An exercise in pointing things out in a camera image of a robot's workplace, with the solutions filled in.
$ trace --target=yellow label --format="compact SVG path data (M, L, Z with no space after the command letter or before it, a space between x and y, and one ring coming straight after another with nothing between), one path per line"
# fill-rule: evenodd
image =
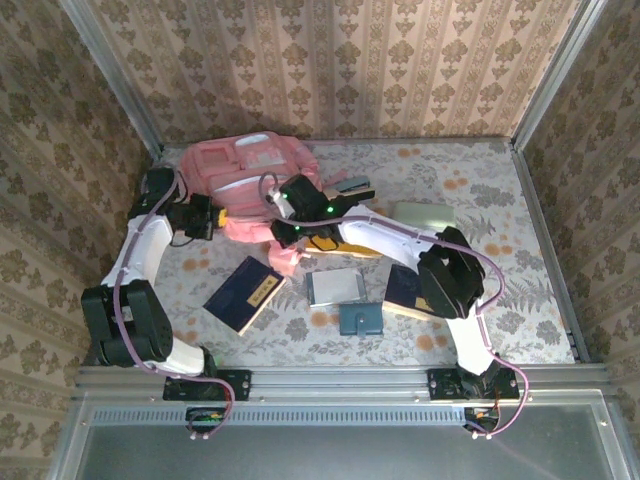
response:
M264 279L264 281L260 284L260 286L256 288L255 292L253 292L253 295L251 295L247 299L247 303L252 307L257 308L258 305L260 305L260 302L264 300L264 297L266 297L269 294L269 292L276 285L276 283L278 283L278 279L273 275L269 275L267 278Z
M427 301L422 297L416 297L416 308L419 308L420 310L427 310L429 312L433 311Z

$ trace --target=pink bag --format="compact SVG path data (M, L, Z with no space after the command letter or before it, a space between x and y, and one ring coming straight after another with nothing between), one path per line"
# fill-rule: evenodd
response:
M192 145L182 157L181 170L189 191L212 197L231 216L267 216L258 194L265 172L279 182L302 173L321 188L318 162L297 138L261 132L209 140ZM265 191L273 185L265 180Z

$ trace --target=dark blue book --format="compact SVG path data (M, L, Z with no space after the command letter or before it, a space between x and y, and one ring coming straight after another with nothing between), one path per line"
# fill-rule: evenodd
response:
M430 320L433 310L422 296L418 274L404 265L393 265L382 310L419 320Z
M204 308L243 335L284 282L284 277L275 270L247 257Z

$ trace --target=purple cable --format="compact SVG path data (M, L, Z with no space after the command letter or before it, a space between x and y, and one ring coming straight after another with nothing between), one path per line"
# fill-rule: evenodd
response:
M174 173L175 173L176 172L175 167L171 166L171 168L174 170ZM133 362L145 373L158 374L158 375L173 377L173 378L181 378L181 375L176 374L175 372L162 370L155 366L148 367L147 365L144 364L144 362L138 355L138 352L136 352L136 349L133 346L133 343L131 342L131 338L129 337L129 333L127 332L127 328L124 324L124 318L122 316L122 306L120 304L120 287L122 286L122 280L124 279L125 271L129 266L129 261L131 260L131 256L133 255L135 246L138 243L140 234L142 233L144 228L147 226L147 224L151 221L151 219L156 214L160 206L171 197L171 194L173 193L173 191L176 189L177 186L178 186L178 175L174 175L173 183L171 184L171 187L169 188L169 190L167 190L167 193L165 193L164 196L160 200L158 200L158 203L156 203L154 207L151 209L151 211L144 217L144 219L140 223L140 226L134 232L133 237L131 238L131 242L129 243L129 246L125 251L124 257L122 259L122 265L120 267L120 270L118 271L118 275L116 276L116 281L113 286L113 310L115 313L116 324L118 325L118 330L120 331L120 335L122 336L122 341L127 347L127 351L129 352L129 355L131 355ZM225 382L224 380L220 380L219 378L191 377L187 375L186 379L192 382L199 382L199 383L215 383L222 386L229 393L229 397L230 397L229 408L224 418L222 419L222 421L218 424L216 429L212 432L212 434L217 433L218 430L220 430L220 427L222 427L231 416L231 411L233 410L233 404L235 402L235 392L233 391L233 388L227 382Z
M262 203L264 204L264 206L266 207L268 212L273 212L272 208L271 208L271 204L269 204L269 202L267 202L266 196L264 195L264 190L263 190L263 184L264 184L264 180L268 177L271 176L273 177L275 183L274 183L274 188L278 187L278 177L275 175L275 173L273 172L265 172L262 174L262 176L260 177L260 180L258 181L258 193L260 195L260 199L262 200ZM520 399L520 404L518 405L518 408L516 410L516 413L513 415L513 417L511 417L511 419L502 427L496 429L495 431L491 432L490 435L497 435L501 432L504 432L507 428L509 428L513 422L516 421L516 419L520 416L520 413L522 412L522 409L524 408L527 398L529 397L529 379L527 378L527 375L524 373L524 371L519 368L516 367L514 364L507 362L506 360L503 360L502 358L498 357L495 353L493 353L493 350L491 349L491 345L489 343L489 335L485 329L484 323L482 322L482 318L480 317L480 314L484 311L485 308L489 307L490 305L496 303L498 301L498 299L502 296L502 294L504 293L504 286L505 286L505 278L504 278L504 274L502 273L502 270L500 270L500 267L498 267L498 265L495 264L495 262L493 260L491 260L489 257L487 257L486 255L483 255L482 253L476 252L475 250L471 249L471 248L467 248L464 247L462 245L457 245L455 243L450 243L444 240L440 240L439 238L436 237L429 237L427 235L420 235L420 234L416 234L415 232L413 232L412 230L409 230L408 228L404 228L404 227L399 227L393 223L390 222L386 222L384 220L380 220L378 218L374 218L374 217L367 217L365 215L352 215L349 217L340 217L340 218L333 218L330 220L322 220L319 222L296 222L294 220L289 220L288 218L282 218L280 215L274 215L275 218L277 218L278 220L282 221L283 223L287 223L289 225L293 225L293 226L298 226L298 227L322 227L325 225L335 225L337 223L343 223L343 222L347 222L347 221L352 221L352 222L369 222L369 223L376 223L378 225L382 225L383 227L387 227L390 228L392 230L395 230L396 232L400 232L404 235L407 235L409 237L414 237L417 240L426 240L430 243L433 243L434 245L439 245L441 247L447 247L447 248L451 248L453 250L457 250L459 252L462 253L466 253L469 255L473 255L476 258L479 258L480 260L483 260L484 262L486 262L487 264L489 264L489 266L493 269L493 271L496 273L496 275L498 276L498 281L500 282L500 287L498 288L498 292L491 297L489 300L487 300L486 302L484 302L482 305L476 307L476 318L478 321L478 325L480 327L480 334L482 335L482 341L484 343L485 348L487 349L487 351L489 352L489 354L493 357L493 359L498 362L500 365L503 365L507 368L511 368L513 371L517 372L523 379L524 381L524 394L522 395L522 398ZM487 433L480 433L479 435L483 435L486 436L488 435Z

